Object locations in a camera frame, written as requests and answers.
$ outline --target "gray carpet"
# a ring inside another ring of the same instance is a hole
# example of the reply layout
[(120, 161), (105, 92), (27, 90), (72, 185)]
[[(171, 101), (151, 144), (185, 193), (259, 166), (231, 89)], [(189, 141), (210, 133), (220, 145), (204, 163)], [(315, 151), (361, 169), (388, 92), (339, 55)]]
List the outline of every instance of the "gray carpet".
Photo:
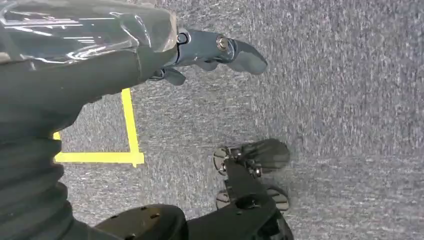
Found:
[[(182, 86), (134, 87), (146, 164), (66, 164), (77, 218), (94, 225), (150, 203), (177, 205), (188, 218), (213, 211), (222, 187), (214, 147), (276, 137), (294, 157), (267, 181), (289, 191), (296, 239), (424, 239), (424, 1), (158, 5), (185, 27), (255, 45), (269, 70), (189, 67)], [(64, 146), (127, 150), (123, 126), (119, 95), (106, 97), (84, 109)]]

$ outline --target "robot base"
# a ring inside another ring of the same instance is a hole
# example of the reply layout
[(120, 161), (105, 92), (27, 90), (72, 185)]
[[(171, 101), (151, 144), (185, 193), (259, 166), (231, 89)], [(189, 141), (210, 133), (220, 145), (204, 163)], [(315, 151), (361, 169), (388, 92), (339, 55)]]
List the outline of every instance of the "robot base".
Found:
[(267, 139), (218, 148), (214, 165), (227, 179), (225, 190), (217, 196), (217, 211), (187, 221), (178, 207), (156, 204), (125, 211), (96, 228), (121, 240), (293, 240), (283, 218), (289, 209), (287, 194), (258, 180), (263, 174), (260, 165), (283, 166), (263, 160), (286, 156), (287, 148), (282, 146)]

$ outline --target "yellow floor marking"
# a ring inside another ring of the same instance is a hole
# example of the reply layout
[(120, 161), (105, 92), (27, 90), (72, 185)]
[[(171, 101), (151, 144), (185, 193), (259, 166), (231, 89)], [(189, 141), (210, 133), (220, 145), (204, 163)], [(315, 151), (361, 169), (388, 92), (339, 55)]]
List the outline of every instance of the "yellow floor marking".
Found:
[[(125, 116), (126, 133), (128, 135), (129, 152), (59, 152), (54, 157), (55, 161), (59, 163), (132, 164), (135, 168), (137, 164), (144, 164), (144, 154), (139, 150), (130, 89), (126, 88), (122, 90), (121, 97), (123, 114)], [(60, 140), (61, 136), (56, 132), (53, 138)]]

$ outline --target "clear plastic cover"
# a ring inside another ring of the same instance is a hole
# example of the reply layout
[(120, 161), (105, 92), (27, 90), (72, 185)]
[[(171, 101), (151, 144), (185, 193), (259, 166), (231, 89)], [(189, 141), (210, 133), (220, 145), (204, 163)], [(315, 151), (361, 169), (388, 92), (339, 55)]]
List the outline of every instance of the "clear plastic cover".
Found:
[(176, 17), (153, 4), (0, 0), (0, 64), (28, 59), (69, 64), (139, 47), (165, 52), (177, 43)]

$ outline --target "caster wheel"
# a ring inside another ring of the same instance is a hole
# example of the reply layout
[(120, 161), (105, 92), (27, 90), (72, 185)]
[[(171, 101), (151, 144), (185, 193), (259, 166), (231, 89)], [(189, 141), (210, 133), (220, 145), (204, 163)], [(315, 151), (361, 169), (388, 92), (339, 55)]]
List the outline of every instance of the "caster wheel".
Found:
[(290, 161), (287, 145), (277, 139), (269, 138), (262, 141), (247, 143), (241, 146), (241, 154), (254, 160), (263, 173), (270, 173), (284, 168)]
[[(265, 185), (266, 192), (275, 201), (276, 208), (281, 214), (287, 212), (290, 208), (289, 199), (284, 190), (277, 186)], [(222, 209), (230, 204), (230, 197), (227, 190), (221, 190), (216, 195), (216, 209)]]
[(275, 201), (275, 205), (281, 214), (287, 212), (290, 208), (287, 193), (281, 188), (273, 185), (266, 185), (266, 192)]
[(227, 147), (219, 147), (213, 153), (213, 165), (218, 173), (222, 176), (226, 176), (226, 167), (224, 165), (224, 161), (229, 157)]
[(222, 209), (230, 204), (230, 197), (227, 190), (221, 190), (216, 195), (216, 209)]

